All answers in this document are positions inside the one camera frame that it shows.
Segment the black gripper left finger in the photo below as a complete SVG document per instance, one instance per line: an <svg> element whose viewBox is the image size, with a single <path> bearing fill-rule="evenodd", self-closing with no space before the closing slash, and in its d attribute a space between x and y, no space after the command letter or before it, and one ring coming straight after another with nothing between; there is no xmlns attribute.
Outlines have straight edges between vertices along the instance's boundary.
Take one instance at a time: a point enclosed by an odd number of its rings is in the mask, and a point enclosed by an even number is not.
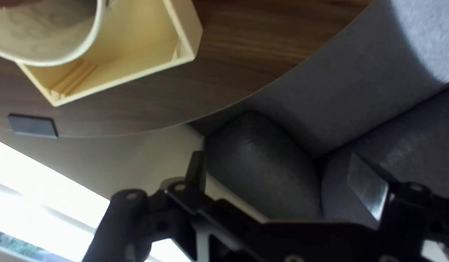
<svg viewBox="0 0 449 262"><path fill-rule="evenodd" d="M82 262L143 262L150 251L139 228L146 203L142 189L114 193Z"/></svg>

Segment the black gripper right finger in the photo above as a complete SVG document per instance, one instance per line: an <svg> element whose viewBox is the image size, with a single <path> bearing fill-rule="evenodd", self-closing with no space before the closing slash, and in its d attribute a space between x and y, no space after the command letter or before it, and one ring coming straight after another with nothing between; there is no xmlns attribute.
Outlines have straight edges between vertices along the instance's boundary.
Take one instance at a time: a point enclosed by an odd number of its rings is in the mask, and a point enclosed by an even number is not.
<svg viewBox="0 0 449 262"><path fill-rule="evenodd" d="M353 154L347 184L382 234L449 243L449 198L419 182L401 182L366 157Z"/></svg>

